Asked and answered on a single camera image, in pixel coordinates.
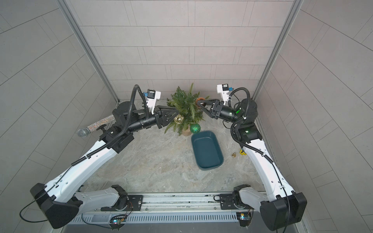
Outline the copper shiny ball ornament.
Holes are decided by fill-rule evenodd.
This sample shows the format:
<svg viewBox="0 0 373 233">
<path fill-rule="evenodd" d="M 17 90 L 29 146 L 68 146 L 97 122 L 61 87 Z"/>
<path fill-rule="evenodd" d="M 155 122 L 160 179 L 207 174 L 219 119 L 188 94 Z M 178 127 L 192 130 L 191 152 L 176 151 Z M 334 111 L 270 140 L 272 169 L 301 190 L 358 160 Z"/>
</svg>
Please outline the copper shiny ball ornament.
<svg viewBox="0 0 373 233">
<path fill-rule="evenodd" d="M 206 99 L 205 99 L 205 98 L 202 98 L 202 97 L 197 98 L 197 99 L 196 99 L 196 105 L 197 105 L 197 106 L 201 105 L 201 106 L 205 107 L 205 106 L 206 106 L 205 100 L 206 100 Z"/>
</svg>

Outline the gold shiny ball ornament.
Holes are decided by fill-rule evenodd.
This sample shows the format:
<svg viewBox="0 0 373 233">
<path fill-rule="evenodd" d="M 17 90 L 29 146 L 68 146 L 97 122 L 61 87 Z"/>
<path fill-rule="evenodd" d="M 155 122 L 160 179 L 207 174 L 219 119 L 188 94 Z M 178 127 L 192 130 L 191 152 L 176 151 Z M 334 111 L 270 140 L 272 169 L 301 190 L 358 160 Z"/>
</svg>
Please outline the gold shiny ball ornament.
<svg viewBox="0 0 373 233">
<path fill-rule="evenodd" d="M 181 114 L 178 114 L 175 118 L 174 118 L 174 122 L 176 124 L 182 124 L 184 122 L 184 117 L 181 115 Z"/>
</svg>

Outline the green glitter ball ornament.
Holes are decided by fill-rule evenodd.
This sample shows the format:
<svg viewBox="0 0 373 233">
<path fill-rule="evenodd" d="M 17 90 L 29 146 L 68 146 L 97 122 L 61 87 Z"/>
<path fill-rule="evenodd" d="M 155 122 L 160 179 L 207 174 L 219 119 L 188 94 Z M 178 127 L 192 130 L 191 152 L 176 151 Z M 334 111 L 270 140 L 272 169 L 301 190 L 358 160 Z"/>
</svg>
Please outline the green glitter ball ornament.
<svg viewBox="0 0 373 233">
<path fill-rule="evenodd" d="M 201 131 L 201 126 L 198 123 L 191 124 L 190 125 L 190 131 L 192 134 L 199 133 Z"/>
</svg>

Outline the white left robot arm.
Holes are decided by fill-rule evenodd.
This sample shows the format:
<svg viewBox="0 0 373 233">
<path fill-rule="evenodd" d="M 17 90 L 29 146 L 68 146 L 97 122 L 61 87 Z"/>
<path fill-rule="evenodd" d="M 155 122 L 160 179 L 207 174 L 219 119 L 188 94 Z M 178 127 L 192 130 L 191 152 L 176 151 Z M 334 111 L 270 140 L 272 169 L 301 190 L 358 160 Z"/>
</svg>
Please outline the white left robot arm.
<svg viewBox="0 0 373 233">
<path fill-rule="evenodd" d="M 70 223 L 87 211 L 129 210 L 127 192 L 120 185 L 110 188 L 80 192 L 82 184 L 108 160 L 119 154 L 134 140 L 133 133 L 156 125 L 166 127 L 179 114 L 175 107 L 156 106 L 136 109 L 133 102 L 123 102 L 113 110 L 115 124 L 103 132 L 100 139 L 81 158 L 73 162 L 62 174 L 47 184 L 37 183 L 30 192 L 53 229 Z"/>
</svg>

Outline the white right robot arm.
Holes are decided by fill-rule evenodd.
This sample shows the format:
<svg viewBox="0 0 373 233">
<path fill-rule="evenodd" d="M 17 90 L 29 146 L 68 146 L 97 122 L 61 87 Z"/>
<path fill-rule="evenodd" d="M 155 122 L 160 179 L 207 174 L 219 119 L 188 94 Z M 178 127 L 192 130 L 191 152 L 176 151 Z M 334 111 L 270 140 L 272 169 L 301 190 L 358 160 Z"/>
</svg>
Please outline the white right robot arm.
<svg viewBox="0 0 373 233">
<path fill-rule="evenodd" d="M 301 221 L 307 199 L 303 193 L 295 192 L 271 158 L 254 123 L 258 116 L 257 104 L 247 98 L 236 107 L 224 105 L 220 100 L 198 100 L 197 105 L 209 117 L 232 124 L 232 139 L 249 156 L 264 185 L 265 193 L 247 184 L 236 186 L 233 191 L 234 205 L 239 209 L 249 207 L 258 211 L 271 231 L 286 230 L 289 225 Z"/>
</svg>

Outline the small green christmas tree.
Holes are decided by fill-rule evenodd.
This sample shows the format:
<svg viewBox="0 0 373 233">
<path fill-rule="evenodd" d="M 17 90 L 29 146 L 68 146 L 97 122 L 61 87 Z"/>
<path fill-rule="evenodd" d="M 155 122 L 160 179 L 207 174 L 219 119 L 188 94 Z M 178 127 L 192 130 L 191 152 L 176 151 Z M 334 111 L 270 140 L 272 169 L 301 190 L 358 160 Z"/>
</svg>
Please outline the small green christmas tree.
<svg viewBox="0 0 373 233">
<path fill-rule="evenodd" d="M 179 114 L 184 117 L 182 124 L 170 123 L 164 133 L 170 128 L 177 132 L 180 136 L 183 131 L 190 129 L 191 124 L 204 121 L 202 110 L 196 105 L 196 99 L 200 97 L 200 93 L 193 93 L 194 83 L 191 84 L 189 91 L 182 90 L 177 87 L 176 92 L 171 94 L 171 98 L 167 99 L 167 106 L 178 109 Z"/>
</svg>

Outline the teal plastic tray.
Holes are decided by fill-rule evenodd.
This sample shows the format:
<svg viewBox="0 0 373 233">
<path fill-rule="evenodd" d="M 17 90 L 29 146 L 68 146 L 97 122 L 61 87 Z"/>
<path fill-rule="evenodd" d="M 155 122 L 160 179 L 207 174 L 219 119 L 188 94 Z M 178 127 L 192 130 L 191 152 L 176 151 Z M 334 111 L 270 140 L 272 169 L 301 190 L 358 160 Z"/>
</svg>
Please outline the teal plastic tray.
<svg viewBox="0 0 373 233">
<path fill-rule="evenodd" d="M 212 131 L 203 131 L 191 137 L 196 164 L 201 170 L 212 170 L 220 167 L 223 154 L 216 135 Z"/>
</svg>

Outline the glittery silver microphone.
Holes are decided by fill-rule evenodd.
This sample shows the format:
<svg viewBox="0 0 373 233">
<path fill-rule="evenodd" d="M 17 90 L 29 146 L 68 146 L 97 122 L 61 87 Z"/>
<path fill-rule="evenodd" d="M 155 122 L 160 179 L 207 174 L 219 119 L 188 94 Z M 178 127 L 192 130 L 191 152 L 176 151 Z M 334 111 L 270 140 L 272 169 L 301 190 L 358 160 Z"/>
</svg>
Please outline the glittery silver microphone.
<svg viewBox="0 0 373 233">
<path fill-rule="evenodd" d="M 100 130 L 100 129 L 105 129 L 106 126 L 110 126 L 113 122 L 114 122 L 115 118 L 113 115 L 109 115 L 87 127 L 83 127 L 83 128 L 80 128 L 76 134 L 81 137 L 81 138 L 85 138 L 87 137 L 89 134 L 97 131 L 97 130 Z"/>
</svg>

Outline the right green circuit board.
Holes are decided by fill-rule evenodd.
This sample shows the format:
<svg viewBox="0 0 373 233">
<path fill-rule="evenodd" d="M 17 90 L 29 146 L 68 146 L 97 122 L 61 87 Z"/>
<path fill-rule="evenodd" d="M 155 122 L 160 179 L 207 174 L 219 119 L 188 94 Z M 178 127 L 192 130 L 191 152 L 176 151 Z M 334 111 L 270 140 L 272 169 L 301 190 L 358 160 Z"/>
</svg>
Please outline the right green circuit board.
<svg viewBox="0 0 373 233">
<path fill-rule="evenodd" d="M 251 224 L 253 217 L 251 212 L 236 212 L 236 215 L 240 227 L 248 227 Z"/>
</svg>

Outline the green circuit board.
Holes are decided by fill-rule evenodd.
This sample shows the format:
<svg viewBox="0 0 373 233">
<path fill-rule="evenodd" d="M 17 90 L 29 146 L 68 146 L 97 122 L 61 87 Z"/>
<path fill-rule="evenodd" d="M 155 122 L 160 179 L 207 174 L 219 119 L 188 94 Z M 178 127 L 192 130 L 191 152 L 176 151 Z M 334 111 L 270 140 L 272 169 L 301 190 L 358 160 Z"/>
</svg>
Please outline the green circuit board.
<svg viewBox="0 0 373 233">
<path fill-rule="evenodd" d="M 109 226 L 112 230 L 119 230 L 125 225 L 127 219 L 126 214 L 113 216 L 109 221 Z"/>
<path fill-rule="evenodd" d="M 240 227 L 248 227 L 251 224 L 253 217 L 251 212 L 236 212 L 236 215 Z"/>
</svg>

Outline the left green circuit board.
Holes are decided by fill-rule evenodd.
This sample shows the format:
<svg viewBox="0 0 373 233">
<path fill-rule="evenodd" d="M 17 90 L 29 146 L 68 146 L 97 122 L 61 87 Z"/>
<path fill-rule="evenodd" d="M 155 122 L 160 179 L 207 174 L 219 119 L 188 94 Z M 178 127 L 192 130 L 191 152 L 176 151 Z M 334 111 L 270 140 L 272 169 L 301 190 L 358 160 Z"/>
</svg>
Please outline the left green circuit board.
<svg viewBox="0 0 373 233">
<path fill-rule="evenodd" d="M 113 216 L 109 221 L 109 226 L 112 230 L 119 230 L 125 225 L 127 219 L 126 214 Z"/>
</svg>

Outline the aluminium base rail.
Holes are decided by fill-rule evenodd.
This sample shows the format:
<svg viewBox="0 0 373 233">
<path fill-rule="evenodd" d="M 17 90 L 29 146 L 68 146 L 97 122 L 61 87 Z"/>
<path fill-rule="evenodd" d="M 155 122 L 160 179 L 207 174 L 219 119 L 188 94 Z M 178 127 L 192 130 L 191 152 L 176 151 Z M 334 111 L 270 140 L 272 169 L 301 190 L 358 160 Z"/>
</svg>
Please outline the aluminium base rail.
<svg viewBox="0 0 373 233">
<path fill-rule="evenodd" d="M 128 198 L 131 206 L 129 210 L 95 209 L 76 216 L 70 223 L 111 229 L 110 219 L 121 214 L 127 215 L 125 225 L 135 223 L 239 223 L 236 212 L 251 212 L 252 220 L 255 217 L 262 219 L 260 213 L 254 209 L 237 208 L 233 203 L 233 192 L 135 193 L 129 195 Z"/>
</svg>

